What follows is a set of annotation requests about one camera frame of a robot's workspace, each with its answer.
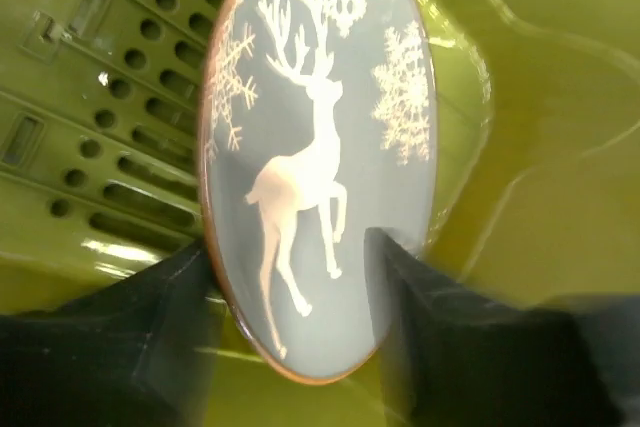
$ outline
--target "reindeer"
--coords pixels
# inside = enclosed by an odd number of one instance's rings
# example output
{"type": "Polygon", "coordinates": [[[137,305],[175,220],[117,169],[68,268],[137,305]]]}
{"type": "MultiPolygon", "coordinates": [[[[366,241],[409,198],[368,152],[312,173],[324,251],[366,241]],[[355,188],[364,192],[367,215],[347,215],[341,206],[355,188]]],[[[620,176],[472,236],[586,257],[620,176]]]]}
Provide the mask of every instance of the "reindeer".
{"type": "Polygon", "coordinates": [[[342,83],[328,79],[333,68],[333,52],[327,52],[328,19],[323,15],[324,0],[300,0],[309,10],[315,27],[317,47],[315,63],[310,74],[303,74],[302,67],[309,47],[305,43],[301,25],[295,37],[295,64],[285,55],[291,27],[291,6],[280,10],[280,0],[258,2],[258,12],[263,18],[275,45],[276,59],[267,55],[275,71],[293,84],[305,88],[313,104],[313,133],[311,143],[289,156],[276,156],[267,162],[257,175],[251,192],[245,200],[258,204],[264,234],[264,251],[260,267],[260,288],[271,330],[274,346],[282,359],[287,348],[280,341],[273,312],[270,290],[274,265],[285,281],[298,313],[307,317],[312,310],[304,298],[291,271],[291,247],[296,236],[298,212],[317,207],[327,272],[332,279],[342,275],[336,263],[333,244],[340,242],[345,228],[347,190],[335,181],[340,167],[340,137],[336,132],[333,108],[342,97],[342,83]],[[331,221],[331,199],[337,199],[338,213],[335,229],[331,221]]]}

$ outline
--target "reindeer antlers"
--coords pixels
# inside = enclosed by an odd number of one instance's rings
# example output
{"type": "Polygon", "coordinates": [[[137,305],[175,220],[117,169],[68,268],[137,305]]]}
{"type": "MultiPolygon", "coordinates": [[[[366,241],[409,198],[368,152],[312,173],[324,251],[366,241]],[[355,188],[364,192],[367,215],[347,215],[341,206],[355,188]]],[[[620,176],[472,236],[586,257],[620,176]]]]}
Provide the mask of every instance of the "reindeer antlers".
{"type": "Polygon", "coordinates": [[[291,4],[287,0],[284,10],[280,9],[280,0],[273,0],[272,4],[269,4],[267,0],[260,0],[258,2],[258,12],[267,25],[275,47],[277,60],[267,55],[269,64],[283,77],[290,79],[292,82],[298,85],[308,85],[313,78],[325,77],[329,75],[331,68],[333,67],[333,53],[327,55],[327,21],[322,19],[322,9],[324,0],[300,0],[310,11],[313,24],[316,29],[316,36],[318,39],[318,46],[315,50],[315,66],[311,75],[303,75],[301,73],[302,66],[306,55],[309,52],[309,47],[305,42],[304,26],[300,25],[298,32],[295,36],[295,52],[296,62],[293,67],[289,64],[286,54],[285,46],[289,40],[289,34],[291,29],[291,4]]]}

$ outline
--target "copper rim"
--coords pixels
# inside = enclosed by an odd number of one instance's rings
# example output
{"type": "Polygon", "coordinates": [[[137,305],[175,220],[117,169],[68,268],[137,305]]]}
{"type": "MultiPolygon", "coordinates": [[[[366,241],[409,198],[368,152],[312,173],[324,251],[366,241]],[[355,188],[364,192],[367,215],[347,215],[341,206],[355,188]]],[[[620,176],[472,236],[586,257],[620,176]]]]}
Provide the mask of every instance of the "copper rim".
{"type": "MultiPolygon", "coordinates": [[[[232,0],[224,0],[222,6],[218,12],[218,19],[224,19],[231,9],[232,0]]],[[[422,14],[417,5],[415,5],[418,16],[420,17],[420,23],[423,28],[424,19],[422,18],[422,14]]],[[[213,63],[211,59],[214,57],[217,51],[217,42],[216,40],[219,37],[219,29],[220,23],[217,22],[210,37],[208,43],[208,53],[204,68],[204,77],[202,84],[202,91],[200,96],[200,113],[198,116],[198,136],[197,136],[197,164],[198,164],[198,183],[199,190],[198,196],[200,200],[200,206],[202,210],[202,218],[203,218],[203,226],[204,226],[204,237],[205,243],[207,246],[207,250],[209,251],[209,257],[211,259],[211,263],[213,265],[213,272],[218,281],[218,285],[220,286],[221,294],[227,305],[229,306],[229,311],[231,312],[232,317],[234,318],[237,324],[240,324],[242,330],[247,334],[249,342],[253,345],[254,349],[258,352],[258,354],[270,365],[274,370],[276,370],[279,374],[284,377],[301,384],[306,385],[327,385],[333,382],[337,382],[339,380],[348,377],[353,372],[358,370],[364,364],[366,364],[371,357],[377,352],[380,345],[384,342],[384,338],[380,339],[378,343],[373,347],[371,352],[357,365],[353,368],[338,374],[333,377],[328,377],[324,379],[317,379],[313,377],[306,377],[297,372],[289,370],[285,368],[281,362],[279,362],[271,353],[267,350],[266,347],[257,339],[249,324],[246,322],[242,312],[239,309],[239,306],[236,302],[235,296],[233,295],[233,289],[231,288],[231,283],[229,282],[229,278],[227,277],[226,269],[224,268],[224,264],[222,261],[222,255],[220,253],[220,246],[218,245],[218,236],[216,234],[216,226],[213,220],[213,205],[211,204],[211,196],[209,195],[211,189],[209,187],[209,171],[208,171],[208,163],[205,155],[206,151],[206,143],[207,137],[209,135],[209,127],[211,122],[211,108],[209,108],[209,103],[211,101],[211,93],[210,93],[210,85],[209,79],[215,74],[213,63]]]]}

